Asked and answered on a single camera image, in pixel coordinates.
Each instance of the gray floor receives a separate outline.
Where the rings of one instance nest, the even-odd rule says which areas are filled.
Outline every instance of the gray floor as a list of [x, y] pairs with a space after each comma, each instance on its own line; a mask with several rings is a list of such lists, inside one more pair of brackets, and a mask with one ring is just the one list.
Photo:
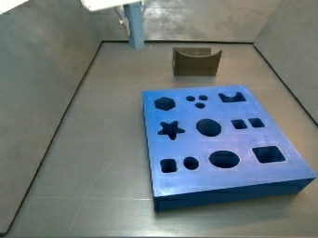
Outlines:
[[[173, 46], [223, 50], [216, 77], [173, 77]], [[10, 236], [315, 236], [318, 182], [298, 195], [155, 214], [141, 90], [247, 85], [318, 171], [318, 128], [251, 45], [102, 44]]]

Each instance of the square hole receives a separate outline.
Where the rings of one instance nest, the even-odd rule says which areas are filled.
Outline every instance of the square hole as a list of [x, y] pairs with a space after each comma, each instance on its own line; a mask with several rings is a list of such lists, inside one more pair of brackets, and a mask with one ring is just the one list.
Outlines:
[[176, 163], [173, 159], [165, 159], [160, 161], [163, 173], [172, 173], [176, 171]]
[[263, 122], [259, 118], [251, 118], [251, 119], [248, 119], [248, 121], [249, 121], [253, 128], [259, 128], [259, 127], [264, 126]]
[[285, 161], [285, 158], [275, 146], [252, 148], [256, 160], [261, 164]]
[[232, 120], [232, 125], [233, 125], [233, 128], [240, 130], [240, 129], [245, 129], [247, 128], [247, 125], [244, 124], [243, 120]]

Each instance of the blue foam block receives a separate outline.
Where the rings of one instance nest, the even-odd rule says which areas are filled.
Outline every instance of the blue foam block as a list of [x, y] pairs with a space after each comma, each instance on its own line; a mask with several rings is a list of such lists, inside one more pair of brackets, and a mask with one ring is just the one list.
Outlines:
[[245, 86], [143, 92], [156, 211], [298, 193], [315, 179]]

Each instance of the shape cutout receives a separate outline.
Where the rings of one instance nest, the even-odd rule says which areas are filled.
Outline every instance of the shape cutout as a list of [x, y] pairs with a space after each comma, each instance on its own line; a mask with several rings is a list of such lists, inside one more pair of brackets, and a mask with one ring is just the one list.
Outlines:
[[247, 128], [247, 125], [244, 124], [243, 120], [237, 119], [237, 120], [232, 120], [231, 122], [236, 130], [241, 130]]
[[200, 95], [199, 96], [199, 100], [207, 100], [207, 96], [205, 95]]
[[259, 118], [251, 118], [251, 119], [248, 119], [248, 121], [253, 128], [259, 128], [259, 127], [264, 126], [263, 122]]
[[239, 157], [228, 151], [217, 151], [211, 153], [208, 160], [211, 164], [219, 168], [231, 168], [239, 164]]
[[280, 150], [275, 146], [252, 148], [256, 160], [261, 164], [285, 161]]
[[245, 101], [245, 98], [243, 97], [243, 95], [239, 92], [236, 93], [236, 95], [233, 97], [227, 97], [221, 93], [219, 93], [219, 96], [220, 96], [221, 102], [240, 102], [240, 101]]
[[193, 157], [187, 157], [184, 159], [184, 167], [189, 170], [195, 170], [199, 167], [199, 161]]
[[196, 129], [204, 136], [216, 137], [220, 133], [220, 124], [211, 119], [203, 119], [196, 123]]
[[195, 106], [200, 109], [204, 108], [204, 104], [201, 102], [195, 103]]
[[187, 96], [187, 97], [185, 97], [185, 100], [188, 100], [188, 101], [193, 101], [195, 98], [193, 98], [192, 96]]
[[155, 108], [160, 109], [163, 111], [168, 111], [175, 107], [175, 101], [173, 99], [161, 97], [153, 102]]
[[176, 163], [173, 159], [161, 160], [160, 166], [163, 173], [173, 173], [176, 171]]
[[172, 123], [161, 122], [160, 125], [163, 129], [157, 132], [157, 135], [168, 135], [171, 140], [176, 139], [176, 134], [184, 133], [185, 131], [177, 127], [179, 122], [173, 121]]

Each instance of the arch-shaped block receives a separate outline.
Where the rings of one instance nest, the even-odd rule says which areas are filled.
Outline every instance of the arch-shaped block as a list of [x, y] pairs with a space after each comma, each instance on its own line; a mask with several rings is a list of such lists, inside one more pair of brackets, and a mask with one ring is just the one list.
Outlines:
[[220, 63], [221, 50], [211, 55], [211, 48], [175, 47], [173, 75], [215, 76]]

